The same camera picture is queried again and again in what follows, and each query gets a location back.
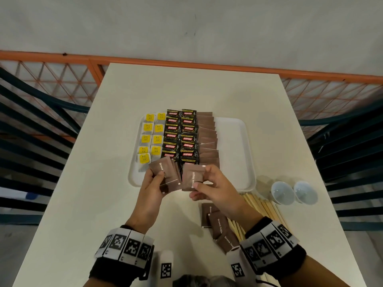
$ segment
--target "white cup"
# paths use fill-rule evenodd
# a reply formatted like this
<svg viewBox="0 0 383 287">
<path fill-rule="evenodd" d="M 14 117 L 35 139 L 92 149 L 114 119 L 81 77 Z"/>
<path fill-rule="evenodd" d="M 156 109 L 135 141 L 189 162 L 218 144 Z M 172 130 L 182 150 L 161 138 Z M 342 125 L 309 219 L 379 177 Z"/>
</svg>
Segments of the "white cup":
<svg viewBox="0 0 383 287">
<path fill-rule="evenodd" d="M 282 181 L 274 182 L 270 193 L 272 200 L 277 204 L 290 205 L 295 201 L 293 188 Z"/>
<path fill-rule="evenodd" d="M 306 181 L 298 181 L 294 185 L 295 199 L 299 203 L 313 205 L 318 202 L 318 194 Z"/>
</svg>

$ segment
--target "cup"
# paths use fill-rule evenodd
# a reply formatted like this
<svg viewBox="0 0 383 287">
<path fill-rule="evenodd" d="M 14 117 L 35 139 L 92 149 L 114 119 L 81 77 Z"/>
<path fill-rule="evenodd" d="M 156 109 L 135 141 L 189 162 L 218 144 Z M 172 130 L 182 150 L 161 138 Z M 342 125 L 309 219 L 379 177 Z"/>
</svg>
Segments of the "cup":
<svg viewBox="0 0 383 287">
<path fill-rule="evenodd" d="M 277 204 L 290 205 L 295 201 L 293 188 L 282 181 L 274 182 L 270 193 L 272 200 Z"/>
<path fill-rule="evenodd" d="M 299 203 L 313 205 L 318 202 L 318 194 L 307 181 L 298 181 L 294 185 L 295 199 Z"/>
</svg>

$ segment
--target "plastic tray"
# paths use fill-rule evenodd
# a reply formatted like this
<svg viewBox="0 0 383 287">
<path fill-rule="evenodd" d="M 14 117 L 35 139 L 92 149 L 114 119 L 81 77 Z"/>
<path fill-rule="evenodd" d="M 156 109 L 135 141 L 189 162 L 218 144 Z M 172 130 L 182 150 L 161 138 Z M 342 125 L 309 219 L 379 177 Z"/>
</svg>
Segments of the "plastic tray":
<svg viewBox="0 0 383 287">
<path fill-rule="evenodd" d="M 140 127 L 137 132 L 136 144 L 129 169 L 128 180 L 134 187 L 140 187 L 144 173 L 138 172 L 137 149 L 139 145 Z M 214 117 L 219 151 L 219 165 L 221 171 L 230 180 L 238 192 L 255 189 L 256 175 L 250 151 L 246 125 L 242 120 L 234 118 Z"/>
</svg>

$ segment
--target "yellow tag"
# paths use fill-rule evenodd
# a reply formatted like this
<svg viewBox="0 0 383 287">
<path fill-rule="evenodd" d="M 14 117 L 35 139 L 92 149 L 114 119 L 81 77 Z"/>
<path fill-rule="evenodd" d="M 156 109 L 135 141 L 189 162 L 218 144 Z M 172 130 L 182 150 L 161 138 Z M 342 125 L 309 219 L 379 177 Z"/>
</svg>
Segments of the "yellow tag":
<svg viewBox="0 0 383 287">
<path fill-rule="evenodd" d="M 149 153 L 145 153 L 145 154 L 141 154 L 140 155 L 140 163 L 141 164 L 145 164 L 145 163 L 149 163 Z"/>
<path fill-rule="evenodd" d="M 163 132 L 164 131 L 164 125 L 162 124 L 157 124 L 154 126 L 154 131 L 155 132 Z"/>
<path fill-rule="evenodd" d="M 152 146 L 152 155 L 160 155 L 161 146 Z"/>
<path fill-rule="evenodd" d="M 150 135 L 142 135 L 141 143 L 149 143 L 150 142 Z"/>
<path fill-rule="evenodd" d="M 140 146 L 138 148 L 138 154 L 148 153 L 148 146 Z"/>
<path fill-rule="evenodd" d="M 161 135 L 153 135 L 153 144 L 161 144 L 162 142 Z"/>
<path fill-rule="evenodd" d="M 146 114 L 146 120 L 148 122 L 154 122 L 154 114 Z"/>
<path fill-rule="evenodd" d="M 153 130 L 153 124 L 144 123 L 144 131 L 152 131 L 152 130 Z"/>
<path fill-rule="evenodd" d="M 158 113 L 157 119 L 158 120 L 165 120 L 166 118 L 166 113 Z"/>
</svg>

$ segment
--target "gray wall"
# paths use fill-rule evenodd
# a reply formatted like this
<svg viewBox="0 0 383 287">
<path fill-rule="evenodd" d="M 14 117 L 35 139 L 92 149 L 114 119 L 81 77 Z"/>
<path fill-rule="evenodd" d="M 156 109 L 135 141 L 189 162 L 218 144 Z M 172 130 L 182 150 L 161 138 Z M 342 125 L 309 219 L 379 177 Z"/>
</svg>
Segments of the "gray wall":
<svg viewBox="0 0 383 287">
<path fill-rule="evenodd" d="M 1 0 L 0 49 L 383 75 L 383 0 Z"/>
</svg>

